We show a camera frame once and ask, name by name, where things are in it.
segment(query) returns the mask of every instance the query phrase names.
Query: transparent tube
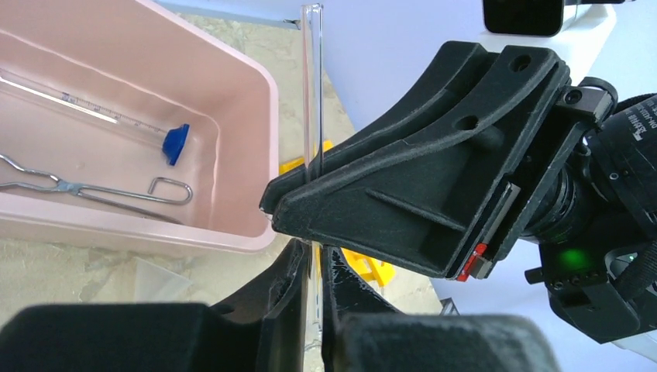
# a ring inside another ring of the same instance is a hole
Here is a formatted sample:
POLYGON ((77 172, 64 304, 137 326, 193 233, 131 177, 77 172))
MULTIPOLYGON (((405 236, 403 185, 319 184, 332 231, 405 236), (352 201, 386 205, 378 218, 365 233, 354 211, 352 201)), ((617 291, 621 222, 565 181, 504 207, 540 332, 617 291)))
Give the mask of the transparent tube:
POLYGON ((170 165, 175 165, 189 131, 188 124, 171 130, 162 129, 3 69, 0 69, 0 91, 19 94, 42 105, 52 105, 57 109, 79 113, 86 122, 162 149, 170 165))
MULTIPOLYGON (((304 163, 306 182, 321 177, 324 168, 324 106, 322 66, 322 12, 320 4, 301 7, 301 35, 304 74, 304 163)), ((317 242, 308 242, 311 249, 311 272, 308 285, 308 327, 306 350, 322 342, 322 271, 317 242)))

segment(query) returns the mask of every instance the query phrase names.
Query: blue plastic cap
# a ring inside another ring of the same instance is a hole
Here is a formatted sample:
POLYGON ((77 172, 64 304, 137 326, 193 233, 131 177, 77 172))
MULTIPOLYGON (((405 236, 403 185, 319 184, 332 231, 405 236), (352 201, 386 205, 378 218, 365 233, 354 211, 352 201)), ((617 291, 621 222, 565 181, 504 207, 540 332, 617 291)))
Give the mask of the blue plastic cap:
POLYGON ((185 141, 187 141, 187 134, 189 133, 189 124, 183 124, 180 128, 172 129, 167 133, 162 143, 162 152, 167 155, 169 165, 176 165, 178 158, 184 148, 185 141))

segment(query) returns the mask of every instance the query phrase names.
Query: beige marble surface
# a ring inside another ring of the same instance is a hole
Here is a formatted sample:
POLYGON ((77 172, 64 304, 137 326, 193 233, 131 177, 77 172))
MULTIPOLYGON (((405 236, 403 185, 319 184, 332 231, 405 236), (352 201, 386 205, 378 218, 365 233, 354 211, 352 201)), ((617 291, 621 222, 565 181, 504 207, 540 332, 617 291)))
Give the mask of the beige marble surface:
MULTIPOLYGON (((302 154, 301 35, 298 31, 183 15, 204 31, 260 62, 280 91, 280 158, 302 154)), ((339 143, 353 128, 330 82, 325 85, 326 136, 339 143)), ((287 242, 285 236, 262 253, 214 253, 172 259, 94 247, 72 247, 0 239, 0 324, 26 306, 53 302, 132 301, 137 257, 188 278, 192 285, 178 301, 220 301, 268 267, 287 242)), ((436 313, 440 304, 426 277, 398 269, 385 297, 406 312, 436 313)), ((321 370, 317 359, 307 370, 321 370)))

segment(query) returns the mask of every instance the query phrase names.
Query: black device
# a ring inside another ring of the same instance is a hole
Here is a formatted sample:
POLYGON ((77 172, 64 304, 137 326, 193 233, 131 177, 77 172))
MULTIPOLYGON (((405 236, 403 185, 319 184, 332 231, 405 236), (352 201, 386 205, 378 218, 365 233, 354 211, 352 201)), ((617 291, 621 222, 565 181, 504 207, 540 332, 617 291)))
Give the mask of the black device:
POLYGON ((483 21, 492 33, 554 36, 586 11, 578 5, 626 1, 634 0, 483 0, 483 21))
MULTIPOLYGON (((342 246, 463 281, 535 241, 542 267, 525 276, 558 316, 599 342, 652 329, 655 118, 656 97, 572 86, 551 50, 446 43, 393 108, 327 152, 324 175, 306 184, 297 168, 263 195, 277 231, 324 243, 325 370, 558 370, 521 319, 400 313, 342 246)), ((309 253, 291 240, 212 307, 29 308, 0 332, 0 368, 301 370, 309 253)))

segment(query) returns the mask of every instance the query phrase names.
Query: screw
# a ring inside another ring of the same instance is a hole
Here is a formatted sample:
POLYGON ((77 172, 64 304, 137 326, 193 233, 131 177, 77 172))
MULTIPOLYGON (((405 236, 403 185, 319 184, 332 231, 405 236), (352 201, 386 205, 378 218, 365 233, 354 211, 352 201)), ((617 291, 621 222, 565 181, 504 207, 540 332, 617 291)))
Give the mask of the screw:
POLYGON ((581 100, 582 100, 582 91, 578 91, 577 89, 569 91, 568 94, 566 94, 566 97, 563 98, 563 101, 568 105, 575 105, 577 102, 581 100))

